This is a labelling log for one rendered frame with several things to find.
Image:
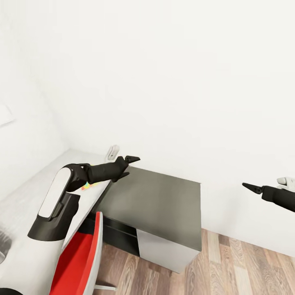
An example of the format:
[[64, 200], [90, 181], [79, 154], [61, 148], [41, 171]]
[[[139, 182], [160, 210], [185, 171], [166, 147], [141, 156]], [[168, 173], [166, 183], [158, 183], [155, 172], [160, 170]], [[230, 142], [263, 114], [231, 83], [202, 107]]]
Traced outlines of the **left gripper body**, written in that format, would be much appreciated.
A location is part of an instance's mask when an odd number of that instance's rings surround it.
[[101, 166], [104, 169], [104, 181], [112, 180], [112, 182], [118, 181], [118, 179], [121, 177], [123, 172], [128, 167], [124, 158], [122, 156], [118, 156], [115, 159], [114, 163], [104, 163], [101, 164]]

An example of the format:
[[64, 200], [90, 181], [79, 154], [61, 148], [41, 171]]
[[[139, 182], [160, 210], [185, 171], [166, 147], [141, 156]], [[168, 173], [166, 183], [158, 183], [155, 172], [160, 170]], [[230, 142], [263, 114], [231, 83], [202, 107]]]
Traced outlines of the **jigsaw puzzle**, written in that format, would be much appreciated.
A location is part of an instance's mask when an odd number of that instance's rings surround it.
[[84, 191], [84, 190], [86, 190], [86, 189], [88, 189], [88, 188], [90, 188], [90, 187], [92, 187], [92, 186], [94, 186], [94, 185], [96, 185], [97, 183], [94, 183], [94, 184], [89, 184], [88, 182], [83, 186], [83, 187], [81, 187], [81, 190], [82, 191]]

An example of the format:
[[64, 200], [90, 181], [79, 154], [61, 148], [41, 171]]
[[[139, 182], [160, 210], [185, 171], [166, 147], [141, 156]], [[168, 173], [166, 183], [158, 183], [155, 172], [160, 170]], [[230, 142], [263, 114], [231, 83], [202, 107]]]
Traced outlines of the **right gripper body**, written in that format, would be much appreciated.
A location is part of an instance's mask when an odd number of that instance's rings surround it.
[[[263, 185], [265, 186], [265, 185]], [[285, 209], [295, 212], [295, 192], [273, 186], [265, 186], [262, 199], [273, 202]]]

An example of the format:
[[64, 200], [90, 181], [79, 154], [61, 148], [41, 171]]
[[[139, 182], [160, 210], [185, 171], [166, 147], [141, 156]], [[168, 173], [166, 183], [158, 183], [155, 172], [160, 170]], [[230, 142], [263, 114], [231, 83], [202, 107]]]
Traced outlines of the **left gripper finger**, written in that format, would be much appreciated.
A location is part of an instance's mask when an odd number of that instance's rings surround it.
[[136, 162], [136, 161], [140, 160], [140, 158], [135, 157], [135, 156], [128, 156], [127, 155], [124, 160], [125, 160], [127, 166], [129, 166], [130, 163]]
[[121, 178], [127, 176], [128, 174], [129, 174], [129, 172], [124, 172], [124, 173], [121, 175], [121, 177], [120, 177], [119, 179], [121, 179]]

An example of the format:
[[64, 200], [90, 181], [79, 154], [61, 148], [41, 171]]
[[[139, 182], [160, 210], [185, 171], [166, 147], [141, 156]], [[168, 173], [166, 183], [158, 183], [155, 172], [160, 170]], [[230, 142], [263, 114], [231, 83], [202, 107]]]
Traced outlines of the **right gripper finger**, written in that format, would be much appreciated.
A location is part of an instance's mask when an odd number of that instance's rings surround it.
[[263, 193], [265, 188], [265, 186], [256, 186], [245, 182], [243, 182], [242, 185], [259, 195]]

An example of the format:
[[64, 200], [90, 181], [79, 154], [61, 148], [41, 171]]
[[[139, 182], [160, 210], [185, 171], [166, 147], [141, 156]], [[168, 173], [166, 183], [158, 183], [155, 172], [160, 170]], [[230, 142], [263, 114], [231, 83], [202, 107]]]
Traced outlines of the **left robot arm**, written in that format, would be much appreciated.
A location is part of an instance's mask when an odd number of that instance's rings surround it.
[[60, 169], [22, 246], [0, 279], [0, 295], [49, 295], [64, 239], [79, 208], [80, 195], [91, 185], [127, 176], [124, 172], [139, 157], [118, 156], [120, 146], [110, 146], [104, 164], [71, 163]]

